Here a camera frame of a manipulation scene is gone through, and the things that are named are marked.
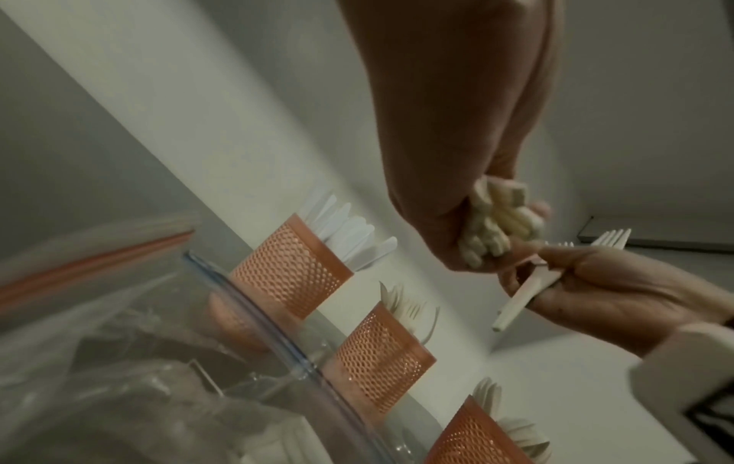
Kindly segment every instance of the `orange mesh cup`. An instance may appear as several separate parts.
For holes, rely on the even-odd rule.
[[[349,268],[293,214],[229,278],[260,290],[282,304],[297,320],[303,320],[352,276]],[[264,348],[248,324],[218,297],[211,298],[209,311],[235,342],[249,348]]]
[[[366,420],[377,422],[436,362],[377,303],[323,369],[334,388]]]
[[[426,464],[532,464],[469,396],[428,453]]]

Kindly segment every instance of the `hand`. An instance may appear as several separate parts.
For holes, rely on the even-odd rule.
[[[545,247],[539,255],[566,273],[528,309],[639,356],[680,326],[734,316],[729,292],[660,261],[604,247]],[[531,272],[524,264],[499,281],[513,295]]]
[[[555,77],[560,0],[339,0],[365,62],[388,192],[450,269],[481,174],[513,178]],[[547,212],[538,206],[536,210]],[[494,272],[536,245],[486,260]]]

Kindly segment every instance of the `utensil holder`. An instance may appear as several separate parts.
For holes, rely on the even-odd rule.
[[[532,464],[471,395],[430,449],[426,464]]]
[[[304,320],[352,276],[349,268],[293,214],[229,278],[253,286],[281,303],[296,320]],[[209,312],[232,341],[251,349],[265,349],[247,322],[217,296],[210,299]]]
[[[322,372],[370,423],[378,423],[436,362],[383,306],[357,326]]]

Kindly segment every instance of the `person's right hand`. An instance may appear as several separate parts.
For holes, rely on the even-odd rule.
[[[605,247],[545,247],[538,254],[566,273],[528,309],[639,356],[682,325],[734,317],[729,292],[654,259]],[[531,271],[531,264],[504,271],[500,284],[513,295]]]

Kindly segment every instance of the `fork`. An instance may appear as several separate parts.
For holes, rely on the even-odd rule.
[[[627,245],[631,233],[631,229],[609,230],[601,234],[591,246],[606,246],[622,250]],[[538,266],[522,284],[518,292],[513,295],[512,299],[504,305],[494,325],[492,325],[492,330],[495,332],[506,330],[536,295],[558,282],[564,273],[564,269],[549,269],[545,261],[543,261],[543,264],[534,261],[534,264],[538,264]]]

